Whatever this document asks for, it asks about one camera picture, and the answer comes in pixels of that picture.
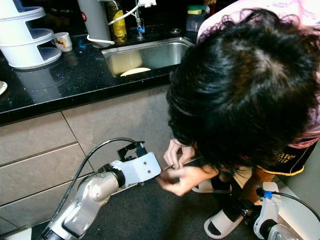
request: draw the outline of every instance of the cup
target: cup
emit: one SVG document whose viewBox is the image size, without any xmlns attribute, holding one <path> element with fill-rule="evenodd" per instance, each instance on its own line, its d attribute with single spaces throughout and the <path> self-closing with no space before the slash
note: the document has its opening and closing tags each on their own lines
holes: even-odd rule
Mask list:
<svg viewBox="0 0 320 240">
<path fill-rule="evenodd" d="M 72 42 L 68 32 L 58 32 L 53 35 L 52 43 L 62 52 L 72 50 Z"/>
</svg>

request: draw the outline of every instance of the stainless steel sink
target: stainless steel sink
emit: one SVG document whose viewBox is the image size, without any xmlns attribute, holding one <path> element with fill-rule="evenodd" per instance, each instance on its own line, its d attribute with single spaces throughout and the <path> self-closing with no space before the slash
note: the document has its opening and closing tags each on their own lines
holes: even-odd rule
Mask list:
<svg viewBox="0 0 320 240">
<path fill-rule="evenodd" d="M 186 50 L 194 44 L 183 37 L 102 50 L 116 76 L 135 68 L 159 69 L 181 62 Z"/>
</svg>

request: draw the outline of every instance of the white tube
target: white tube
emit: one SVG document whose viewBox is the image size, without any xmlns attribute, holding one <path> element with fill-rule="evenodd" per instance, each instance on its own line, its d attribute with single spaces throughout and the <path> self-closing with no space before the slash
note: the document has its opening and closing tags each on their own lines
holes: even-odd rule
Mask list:
<svg viewBox="0 0 320 240">
<path fill-rule="evenodd" d="M 108 41 L 108 40 L 101 40 L 101 39 L 93 39 L 89 37 L 89 34 L 86 36 L 86 39 L 88 39 L 91 42 L 97 42 L 97 43 L 105 43 L 105 44 L 115 44 L 114 41 Z"/>
<path fill-rule="evenodd" d="M 134 11 L 136 11 L 137 9 L 139 8 L 139 5 L 135 6 L 132 10 L 128 11 L 126 14 L 118 17 L 117 19 L 111 21 L 108 23 L 108 25 L 110 26 L 111 24 L 114 24 L 115 22 L 121 20 L 121 19 L 124 19 L 125 17 L 129 16 L 130 14 L 132 14 Z"/>
</svg>

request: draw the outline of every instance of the white stacked container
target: white stacked container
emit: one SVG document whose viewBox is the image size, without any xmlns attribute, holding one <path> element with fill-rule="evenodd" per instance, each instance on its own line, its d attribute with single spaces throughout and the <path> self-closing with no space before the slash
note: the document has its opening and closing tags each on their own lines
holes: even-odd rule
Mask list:
<svg viewBox="0 0 320 240">
<path fill-rule="evenodd" d="M 20 0 L 0 0 L 0 50 L 10 66 L 32 69 L 61 56 L 61 50 L 56 47 L 39 46 L 53 39 L 53 31 L 33 29 L 28 23 L 44 15 L 42 7 L 23 7 Z"/>
</svg>

